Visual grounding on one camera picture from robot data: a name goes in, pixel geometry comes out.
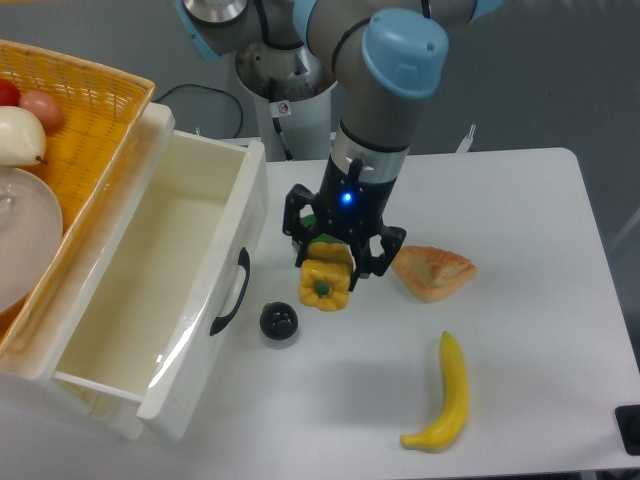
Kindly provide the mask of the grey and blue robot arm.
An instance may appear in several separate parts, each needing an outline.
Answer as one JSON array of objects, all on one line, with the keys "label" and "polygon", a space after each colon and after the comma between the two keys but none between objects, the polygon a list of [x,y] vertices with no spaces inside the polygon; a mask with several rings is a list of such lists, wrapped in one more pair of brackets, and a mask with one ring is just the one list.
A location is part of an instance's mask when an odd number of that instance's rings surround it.
[{"label": "grey and blue robot arm", "polygon": [[406,233],[383,212],[449,51],[447,31],[495,11],[495,1],[179,1],[176,12],[209,58],[252,44],[308,54],[292,79],[325,73],[347,103],[317,193],[287,194],[283,231],[299,260],[321,235],[344,241],[353,279],[386,272]]}]

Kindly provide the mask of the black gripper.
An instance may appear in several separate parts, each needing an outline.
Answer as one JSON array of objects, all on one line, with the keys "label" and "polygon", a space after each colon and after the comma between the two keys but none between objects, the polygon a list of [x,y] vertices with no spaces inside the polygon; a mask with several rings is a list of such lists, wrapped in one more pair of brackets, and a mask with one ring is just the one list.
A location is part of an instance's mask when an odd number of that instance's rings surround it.
[{"label": "black gripper", "polygon": [[354,268],[349,291],[360,279],[382,277],[403,246],[407,232],[383,221],[389,197],[396,181],[367,182],[364,161],[357,158],[346,170],[333,160],[326,164],[321,186],[316,193],[295,184],[285,197],[282,232],[292,239],[295,265],[301,266],[311,243],[311,227],[301,217],[314,214],[316,228],[346,243]]}]

